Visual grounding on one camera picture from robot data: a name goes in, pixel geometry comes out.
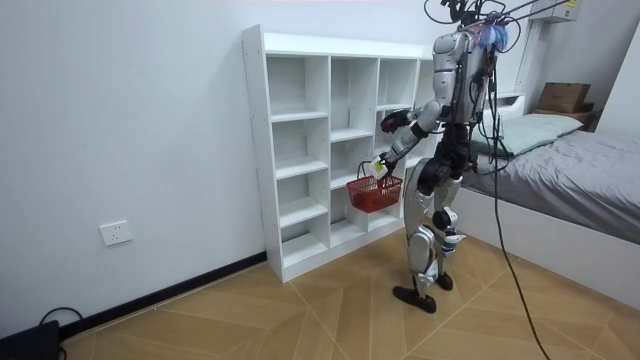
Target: gray bedsheet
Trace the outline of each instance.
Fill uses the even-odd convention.
[[[479,172],[493,169],[480,155]],[[493,176],[465,174],[493,195]],[[502,200],[640,244],[640,141],[576,131],[499,173]]]

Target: wall outlet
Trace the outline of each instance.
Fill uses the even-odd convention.
[[[100,226],[100,233],[106,246],[133,240],[133,236],[131,236],[131,231],[129,230],[129,223],[126,220],[114,224],[102,225]]]

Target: pillow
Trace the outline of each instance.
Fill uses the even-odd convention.
[[[566,135],[582,126],[576,119],[561,115],[525,115],[519,118],[502,122],[502,143],[507,150],[500,147],[498,156],[518,156],[537,147],[550,144],[560,136]],[[491,154],[493,143],[489,142],[481,135],[481,124],[475,127],[471,142],[479,152]],[[493,128],[492,121],[484,121],[484,129],[487,135],[491,136]]]

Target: red basket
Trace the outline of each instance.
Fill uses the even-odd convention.
[[[367,176],[348,182],[347,189],[351,205],[366,213],[372,213],[398,203],[402,179],[389,176],[376,180],[373,176]]]

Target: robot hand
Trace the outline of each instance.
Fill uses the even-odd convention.
[[[398,110],[387,115],[380,123],[380,128],[385,133],[395,133],[399,128],[411,124],[411,112]]]
[[[385,160],[387,153],[384,152],[369,164],[369,171],[376,178],[376,180],[384,179],[385,177],[391,176],[393,174],[393,170],[396,168],[395,162],[389,162]]]

